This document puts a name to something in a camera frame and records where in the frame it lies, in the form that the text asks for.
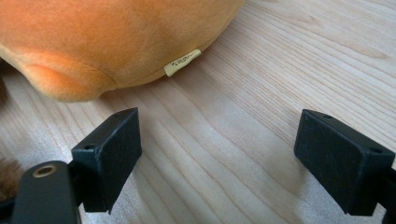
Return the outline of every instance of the orange plush toy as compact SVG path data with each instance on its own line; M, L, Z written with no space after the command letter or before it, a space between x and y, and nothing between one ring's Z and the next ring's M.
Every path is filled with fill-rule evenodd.
M171 76L244 0L0 0L0 58L44 94L87 101Z

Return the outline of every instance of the plush fabric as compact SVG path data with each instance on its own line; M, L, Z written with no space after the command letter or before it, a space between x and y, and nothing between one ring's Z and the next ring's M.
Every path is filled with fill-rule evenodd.
M0 58L56 100L141 85L206 49L244 0L0 0Z

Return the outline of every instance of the brown object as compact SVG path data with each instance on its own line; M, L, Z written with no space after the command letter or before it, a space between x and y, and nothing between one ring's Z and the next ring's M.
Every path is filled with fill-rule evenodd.
M0 159L0 202L17 195L22 173L17 161Z

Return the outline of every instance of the white label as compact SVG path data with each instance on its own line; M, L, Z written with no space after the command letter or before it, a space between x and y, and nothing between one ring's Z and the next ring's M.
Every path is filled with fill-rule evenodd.
M171 63L165 66L165 73L169 77L172 76L175 72L189 64L192 60L200 56L202 52L198 49L193 50L192 52L186 54L185 56L172 61Z

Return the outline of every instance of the wooden surface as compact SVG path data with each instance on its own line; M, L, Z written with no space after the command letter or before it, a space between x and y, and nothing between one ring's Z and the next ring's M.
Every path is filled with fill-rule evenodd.
M303 108L396 148L392 0L247 0L203 56L171 78L82 104L38 94L1 65L0 157L28 168L112 113L139 107L143 156L112 215L84 223L380 223L349 217L293 155Z

